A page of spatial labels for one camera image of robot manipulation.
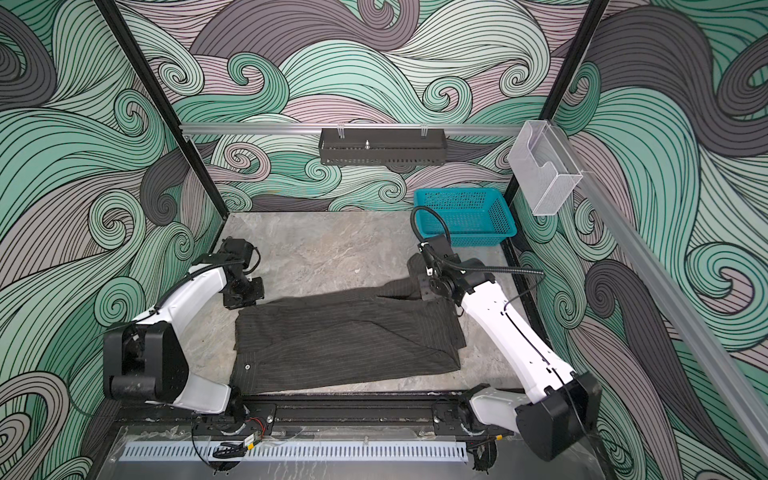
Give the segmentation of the left black frame post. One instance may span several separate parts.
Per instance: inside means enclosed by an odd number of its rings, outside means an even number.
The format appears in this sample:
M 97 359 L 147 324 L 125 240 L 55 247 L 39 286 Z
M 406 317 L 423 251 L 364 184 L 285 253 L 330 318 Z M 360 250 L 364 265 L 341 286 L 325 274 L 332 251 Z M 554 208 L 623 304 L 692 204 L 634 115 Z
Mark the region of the left black frame post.
M 149 62 L 131 33 L 116 2 L 112 0 L 95 0 L 94 3 L 116 38 L 127 60 L 136 72 L 139 80 L 147 90 L 150 100 L 153 102 L 160 117 L 170 130 L 182 155 L 190 165 L 197 179 L 200 181 L 219 216 L 226 221 L 230 213 L 229 209 L 225 205 L 222 196 L 208 173 L 198 149 L 193 142 L 184 137 L 179 117 L 163 92 L 159 81 L 152 73 Z

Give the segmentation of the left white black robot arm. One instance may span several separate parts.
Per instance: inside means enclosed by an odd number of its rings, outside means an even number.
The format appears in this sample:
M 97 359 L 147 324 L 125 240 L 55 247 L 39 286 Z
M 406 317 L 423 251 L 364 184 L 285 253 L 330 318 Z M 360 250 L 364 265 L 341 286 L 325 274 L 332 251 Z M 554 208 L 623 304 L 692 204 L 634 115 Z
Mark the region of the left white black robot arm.
M 218 294 L 229 310 L 263 299 L 263 280 L 251 276 L 260 264 L 252 258 L 260 256 L 249 241 L 227 237 L 217 252 L 198 257 L 147 311 L 109 328 L 102 348 L 105 397 L 244 421 L 247 409 L 240 390 L 193 373 L 179 337 Z

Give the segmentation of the teal plastic basket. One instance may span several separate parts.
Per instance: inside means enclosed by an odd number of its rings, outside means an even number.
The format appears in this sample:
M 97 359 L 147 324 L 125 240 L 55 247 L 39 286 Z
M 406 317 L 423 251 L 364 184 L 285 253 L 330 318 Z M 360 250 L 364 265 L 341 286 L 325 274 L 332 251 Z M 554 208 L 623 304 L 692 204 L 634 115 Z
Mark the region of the teal plastic basket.
M 418 189 L 414 206 L 430 208 L 443 219 L 453 247 L 497 246 L 518 233 L 507 202 L 496 189 Z

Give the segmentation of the aluminium wall rail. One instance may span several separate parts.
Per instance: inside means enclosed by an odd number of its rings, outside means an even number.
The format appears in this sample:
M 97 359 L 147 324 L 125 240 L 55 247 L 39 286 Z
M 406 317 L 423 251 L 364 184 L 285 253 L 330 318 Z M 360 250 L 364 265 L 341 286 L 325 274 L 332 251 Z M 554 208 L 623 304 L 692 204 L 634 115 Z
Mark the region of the aluminium wall rail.
M 419 131 L 443 130 L 447 136 L 492 136 L 517 135 L 520 125 L 494 124 L 396 124 L 396 123 L 246 123 L 246 122 L 194 122 L 182 123 L 182 133 L 197 135 L 319 135 L 323 129 L 334 129 L 344 133 L 348 129 L 409 129 Z
M 688 345 L 755 450 L 766 460 L 767 406 L 758 391 L 708 329 L 704 319 L 643 238 L 615 208 L 606 188 L 598 182 L 592 169 L 583 164 L 568 136 L 552 123 L 547 126 L 552 130 L 554 143 L 564 150 L 565 157 L 573 164 L 573 168 L 581 173 L 582 179 L 578 185 L 619 246 L 626 252 L 638 277 L 648 287 L 662 313 Z

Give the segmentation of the black frame post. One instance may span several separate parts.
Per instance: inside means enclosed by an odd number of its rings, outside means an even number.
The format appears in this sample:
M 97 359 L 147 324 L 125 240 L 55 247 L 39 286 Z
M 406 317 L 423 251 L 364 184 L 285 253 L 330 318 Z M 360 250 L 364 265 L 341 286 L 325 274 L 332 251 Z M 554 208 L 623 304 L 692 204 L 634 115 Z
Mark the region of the black frame post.
M 607 1 L 591 1 L 588 3 L 585 15 L 579 24 L 575 37 L 566 50 L 563 66 L 561 67 L 560 72 L 556 77 L 554 86 L 549 96 L 547 97 L 542 112 L 537 120 L 547 120 L 556 125 L 555 114 L 564 101 L 565 94 L 576 77 L 578 68 L 580 67 L 583 58 L 587 53 L 588 47 L 596 33 L 600 21 L 602 20 L 607 10 L 608 5 L 609 3 Z M 513 179 L 510 181 L 508 192 L 505 195 L 512 198 L 518 191 L 520 191 L 523 195 L 523 192 L 513 173 Z
M 193 142 L 184 137 L 179 117 L 163 92 L 159 81 L 152 73 L 149 62 L 131 33 L 116 2 L 112 0 L 95 0 L 94 3 L 116 38 L 127 60 L 136 72 L 139 80 L 147 90 L 150 100 L 153 102 L 160 117 L 170 130 L 182 155 L 190 165 L 197 179 L 200 181 L 219 216 L 226 221 L 230 213 L 229 209 L 225 205 L 222 196 L 208 173 L 198 149 Z

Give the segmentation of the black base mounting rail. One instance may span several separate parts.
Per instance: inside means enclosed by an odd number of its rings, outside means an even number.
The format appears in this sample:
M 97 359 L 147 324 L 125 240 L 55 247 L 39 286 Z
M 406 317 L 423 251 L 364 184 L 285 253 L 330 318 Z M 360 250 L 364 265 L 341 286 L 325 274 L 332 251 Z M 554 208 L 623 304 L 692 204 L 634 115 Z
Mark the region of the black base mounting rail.
M 404 428 L 414 433 L 453 436 L 457 439 L 510 436 L 515 432 L 483 424 L 470 412 L 467 391 L 404 391 L 262 394 L 243 400 L 245 417 L 231 413 L 202 414 L 178 407 L 126 404 L 118 410 L 120 426 L 200 428 L 224 436 L 239 428 L 288 438 L 307 429 Z

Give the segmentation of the right black frame post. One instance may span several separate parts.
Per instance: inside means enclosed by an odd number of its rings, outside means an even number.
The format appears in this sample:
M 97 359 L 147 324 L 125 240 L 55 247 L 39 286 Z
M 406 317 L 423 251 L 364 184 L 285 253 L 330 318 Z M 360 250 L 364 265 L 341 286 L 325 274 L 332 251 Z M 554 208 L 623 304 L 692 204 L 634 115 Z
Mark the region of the right black frame post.
M 555 114 L 564 101 L 565 94 L 576 77 L 578 68 L 580 67 L 583 58 L 587 53 L 588 47 L 596 33 L 600 21 L 602 20 L 607 10 L 608 5 L 609 3 L 607 1 L 591 1 L 588 3 L 585 15 L 579 24 L 575 37 L 566 50 L 563 66 L 561 67 L 560 72 L 556 77 L 554 86 L 549 96 L 547 97 L 542 112 L 537 120 L 547 120 L 556 125 Z M 512 198 L 518 191 L 520 191 L 523 195 L 523 192 L 513 173 L 513 179 L 510 181 L 508 192 L 505 195 Z

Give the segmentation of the aluminium back wall rail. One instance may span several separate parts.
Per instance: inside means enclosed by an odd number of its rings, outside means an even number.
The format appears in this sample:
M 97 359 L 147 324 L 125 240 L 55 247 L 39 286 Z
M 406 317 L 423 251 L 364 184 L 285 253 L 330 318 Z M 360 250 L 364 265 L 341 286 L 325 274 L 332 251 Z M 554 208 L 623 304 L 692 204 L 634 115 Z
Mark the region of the aluminium back wall rail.
M 344 133 L 348 129 L 409 129 L 419 131 L 443 130 L 447 136 L 492 136 L 517 135 L 520 125 L 494 124 L 396 124 L 396 123 L 246 123 L 246 122 L 194 122 L 182 123 L 182 133 L 197 135 L 319 135 L 323 129 L 334 129 Z

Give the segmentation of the clear plastic wall bin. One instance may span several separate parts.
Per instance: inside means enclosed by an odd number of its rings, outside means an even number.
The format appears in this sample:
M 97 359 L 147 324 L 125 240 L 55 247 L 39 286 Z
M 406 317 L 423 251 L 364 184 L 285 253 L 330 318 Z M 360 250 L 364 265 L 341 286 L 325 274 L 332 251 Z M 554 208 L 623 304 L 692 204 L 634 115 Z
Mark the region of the clear plastic wall bin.
M 507 161 L 534 216 L 554 216 L 583 178 L 568 136 L 547 120 L 521 127 Z

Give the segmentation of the dark pinstriped long sleeve shirt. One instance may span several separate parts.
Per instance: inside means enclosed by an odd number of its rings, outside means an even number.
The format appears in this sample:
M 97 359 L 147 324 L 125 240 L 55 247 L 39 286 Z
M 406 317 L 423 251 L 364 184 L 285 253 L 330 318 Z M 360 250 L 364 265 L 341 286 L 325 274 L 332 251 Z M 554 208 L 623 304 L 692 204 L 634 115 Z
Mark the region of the dark pinstriped long sleeve shirt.
M 423 258 L 377 287 L 285 297 L 242 309 L 232 386 L 245 395 L 438 375 L 461 367 L 454 304 L 425 300 Z

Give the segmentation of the black perforated wall tray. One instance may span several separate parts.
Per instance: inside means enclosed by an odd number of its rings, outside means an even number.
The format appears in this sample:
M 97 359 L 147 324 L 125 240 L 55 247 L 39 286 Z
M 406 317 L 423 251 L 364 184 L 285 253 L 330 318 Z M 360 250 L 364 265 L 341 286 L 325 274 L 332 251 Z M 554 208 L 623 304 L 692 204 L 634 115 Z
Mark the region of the black perforated wall tray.
M 445 132 L 428 128 L 325 128 L 318 149 L 331 166 L 442 165 L 448 155 Z

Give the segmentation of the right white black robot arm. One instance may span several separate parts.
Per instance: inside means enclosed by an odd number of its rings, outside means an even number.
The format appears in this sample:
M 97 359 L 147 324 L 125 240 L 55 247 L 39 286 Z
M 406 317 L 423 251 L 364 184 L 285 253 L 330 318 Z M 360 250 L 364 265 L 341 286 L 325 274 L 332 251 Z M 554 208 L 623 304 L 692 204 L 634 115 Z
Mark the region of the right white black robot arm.
M 409 221 L 426 263 L 430 291 L 453 301 L 483 329 L 526 396 L 515 400 L 509 392 L 482 387 L 468 399 L 471 418 L 520 435 L 537 457 L 553 460 L 595 427 L 602 400 L 598 380 L 577 373 L 513 308 L 495 279 L 502 267 L 461 260 L 447 228 L 425 237 L 417 225 L 423 210 L 414 207 Z

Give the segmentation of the aluminium right wall rail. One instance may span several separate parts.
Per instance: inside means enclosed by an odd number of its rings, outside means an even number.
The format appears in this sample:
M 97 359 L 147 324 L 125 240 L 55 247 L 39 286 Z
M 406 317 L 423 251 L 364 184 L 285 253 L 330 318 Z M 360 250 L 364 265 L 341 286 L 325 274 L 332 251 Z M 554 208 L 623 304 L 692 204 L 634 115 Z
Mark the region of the aluminium right wall rail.
M 564 150 L 565 157 L 573 164 L 573 168 L 581 173 L 582 179 L 578 185 L 619 246 L 626 252 L 638 277 L 648 287 L 662 313 L 688 345 L 755 450 L 766 460 L 767 406 L 758 391 L 708 329 L 704 319 L 643 238 L 615 208 L 606 188 L 598 182 L 592 169 L 583 164 L 568 136 L 552 123 L 547 126 L 552 130 L 554 143 Z

